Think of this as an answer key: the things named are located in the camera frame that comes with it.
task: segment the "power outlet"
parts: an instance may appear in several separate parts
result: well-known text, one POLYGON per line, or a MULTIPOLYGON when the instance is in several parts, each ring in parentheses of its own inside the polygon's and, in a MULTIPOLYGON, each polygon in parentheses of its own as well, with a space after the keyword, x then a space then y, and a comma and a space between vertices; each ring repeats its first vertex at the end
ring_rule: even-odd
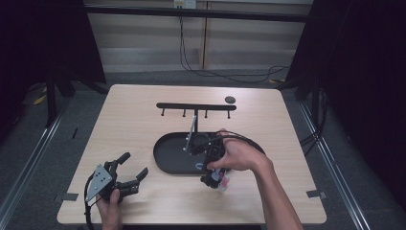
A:
POLYGON ((185 9, 196 9, 196 0, 185 0, 185 9))
POLYGON ((185 8, 185 0, 173 0, 173 6, 176 9, 184 9, 185 8))

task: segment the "wire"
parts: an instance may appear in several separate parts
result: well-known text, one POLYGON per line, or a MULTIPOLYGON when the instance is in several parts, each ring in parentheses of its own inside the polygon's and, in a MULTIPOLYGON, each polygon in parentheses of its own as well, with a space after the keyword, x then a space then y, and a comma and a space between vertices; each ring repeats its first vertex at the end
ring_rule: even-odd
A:
POLYGON ((89 230, 94 230, 94 226, 92 223, 92 219, 90 217, 91 213, 90 210, 92 209, 92 206, 89 206, 88 202, 86 201, 87 198, 87 189, 89 188, 90 181, 93 179, 94 173, 92 173, 89 178, 86 181, 86 184, 84 185, 84 214, 86 215, 86 225, 89 228, 89 230))
POLYGON ((242 74, 220 75, 215 72, 207 71, 207 70, 193 70, 191 68, 191 66, 189 65, 188 58, 186 56, 185 39, 184 39, 184 35, 183 35, 183 18, 182 18, 182 16, 179 16, 179 23, 180 23, 180 48, 179 48, 180 63, 185 70, 190 71, 200 77, 205 77, 205 78, 220 77, 220 78, 224 78, 224 79, 228 79, 230 81, 236 81, 236 82, 240 82, 240 83, 260 83, 260 82, 268 80, 271 75, 276 74, 283 69, 289 68, 289 66, 286 66, 286 65, 275 65, 275 66, 270 67, 266 74, 249 74, 249 75, 242 75, 242 74), (260 80, 236 80, 236 79, 233 79, 233 77, 264 77, 264 78, 260 79, 260 80))
POLYGON ((102 197, 100 197, 100 198, 98 198, 98 200, 96 200, 94 203, 92 203, 91 205, 90 205, 90 207, 93 207, 93 205, 95 205, 97 202, 99 202, 99 200, 101 200, 102 199, 102 197))
POLYGON ((304 153, 304 156, 307 156, 310 151, 313 149, 313 147, 316 145, 316 143, 320 140, 320 137, 322 136, 323 133, 323 129, 325 127, 325 123, 326 123, 326 116, 327 116, 327 107, 328 107, 328 100, 326 97, 326 92, 321 89, 322 91, 322 99, 320 100, 320 107, 323 109, 323 118, 322 118, 322 122, 320 124, 317 124, 317 130, 314 131, 312 134, 310 134, 308 137, 304 138, 301 141, 301 146, 305 146, 308 143, 311 142, 311 140, 314 138, 313 140, 313 144, 310 146, 310 148, 304 153))
POLYGON ((253 141, 253 140, 251 140, 251 139, 249 139, 249 138, 246 138, 246 137, 244 137, 244 136, 241 135, 241 134, 232 132, 232 131, 228 131, 228 130, 227 130, 226 132, 232 133, 232 134, 234 134, 234 135, 217 135, 215 138, 209 139, 209 140, 206 141, 206 142, 200 143, 198 146, 195 146, 195 147, 193 147, 192 149, 195 150, 195 149, 197 149, 197 148, 200 148, 200 147, 202 147, 202 146, 204 146, 204 145, 206 145, 206 144, 209 144, 209 143, 214 142, 214 141, 217 141, 217 140, 222 140, 222 139, 225 139, 225 138, 234 138, 234 139, 238 139, 238 140, 241 140, 241 141, 244 141, 244 142, 248 143, 250 146, 254 147, 254 148, 257 149, 258 151, 260 151, 260 152, 262 152, 263 154, 265 154, 265 151, 264 151, 264 150, 260 147, 260 145, 258 145, 255 141, 253 141))

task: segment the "gray carpet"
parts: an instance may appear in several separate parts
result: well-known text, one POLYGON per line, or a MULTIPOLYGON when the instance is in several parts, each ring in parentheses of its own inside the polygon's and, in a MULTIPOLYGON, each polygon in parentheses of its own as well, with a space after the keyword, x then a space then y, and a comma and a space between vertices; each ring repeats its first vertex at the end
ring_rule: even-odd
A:
MULTIPOLYGON (((267 70, 247 71, 249 74, 266 73, 267 70)), ((241 71, 221 71, 221 74, 241 74, 241 71)), ((287 70, 272 75, 270 79, 283 79, 287 70)), ((115 83, 160 84, 160 85, 202 85, 228 87, 274 88, 275 83, 264 80, 257 83, 241 83, 224 78, 204 78, 186 71, 108 74, 110 87, 115 83)), ((239 77, 240 81, 257 81, 263 77, 239 77)), ((49 147, 41 158, 38 167, 18 203, 6 229, 78 229, 78 226, 64 226, 56 221, 60 203, 53 202, 56 194, 66 192, 78 161, 96 123, 105 95, 98 94, 79 82, 75 97, 63 114, 61 123, 49 147)), ((282 91, 298 138, 302 140, 310 134, 304 115, 294 97, 294 89, 282 91)), ((25 162, 39 140, 46 123, 46 104, 26 105, 24 115, 2 144, 0 156, 2 172, 0 200, 8 193, 13 181, 19 175, 25 162)), ((347 179, 354 196, 364 211, 371 229, 406 229, 406 215, 394 202, 382 182, 373 174, 352 146, 340 122, 330 109, 324 137, 347 179)), ((330 172, 317 147, 306 158, 317 188, 327 195, 323 204, 327 212, 327 222, 309 225, 305 229, 356 229, 346 205, 339 194, 330 172)))

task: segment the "aluminum rail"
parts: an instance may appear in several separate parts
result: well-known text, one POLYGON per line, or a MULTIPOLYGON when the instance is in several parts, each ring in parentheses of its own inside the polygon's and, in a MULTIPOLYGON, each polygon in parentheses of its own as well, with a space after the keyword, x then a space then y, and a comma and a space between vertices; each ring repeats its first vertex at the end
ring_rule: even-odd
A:
POLYGON ((18 202, 26 191, 31 178, 34 175, 34 170, 39 164, 40 159, 44 155, 48 145, 50 144, 54 134, 60 124, 63 113, 65 113, 70 99, 65 99, 60 112, 54 122, 50 127, 47 127, 43 132, 39 142, 37 143, 34 151, 32 152, 30 159, 22 170, 21 174, 18 175, 18 178, 12 185, 9 193, 3 200, 0 206, 0 230, 6 229, 7 224, 13 214, 15 208, 17 207, 18 202))
MULTIPOLYGON (((316 127, 312 123, 311 113, 308 109, 307 105, 301 103, 301 109, 304 114, 304 118, 307 122, 310 131, 314 133, 316 131, 316 127)), ((326 140, 322 137, 319 138, 317 141, 317 145, 319 147, 320 153, 322 154, 327 168, 331 173, 332 179, 334 180, 335 185, 337 186, 338 191, 340 192, 341 198, 343 198, 344 203, 346 204, 347 210, 350 213, 350 216, 358 230, 370 230, 370 226, 368 225, 367 219, 358 204, 358 201, 355 199, 352 191, 350 190, 350 186, 347 184, 346 179, 344 178, 343 174, 341 173, 340 168, 337 165, 337 162, 332 155, 326 140)))

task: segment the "wooden table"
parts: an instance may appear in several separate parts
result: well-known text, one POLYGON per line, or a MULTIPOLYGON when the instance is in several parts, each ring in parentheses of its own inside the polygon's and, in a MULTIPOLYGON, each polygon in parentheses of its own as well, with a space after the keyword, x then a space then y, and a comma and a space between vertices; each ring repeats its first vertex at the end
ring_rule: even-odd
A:
MULTIPOLYGON (((319 197, 280 91, 273 89, 114 85, 105 100, 68 193, 77 201, 63 201, 57 220, 85 223, 83 189, 97 164, 112 161, 125 152, 131 157, 118 168, 118 181, 133 180, 144 167, 149 174, 140 193, 121 204, 124 224, 262 224, 264 217, 252 172, 228 173, 226 191, 206 187, 197 175, 173 175, 155 164, 153 147, 170 132, 188 132, 193 111, 162 110, 157 103, 226 104, 236 98, 236 111, 199 113, 199 131, 227 128, 256 141, 270 157, 302 223, 323 223, 327 216, 319 197)), ((96 206, 92 221, 100 223, 96 206)))

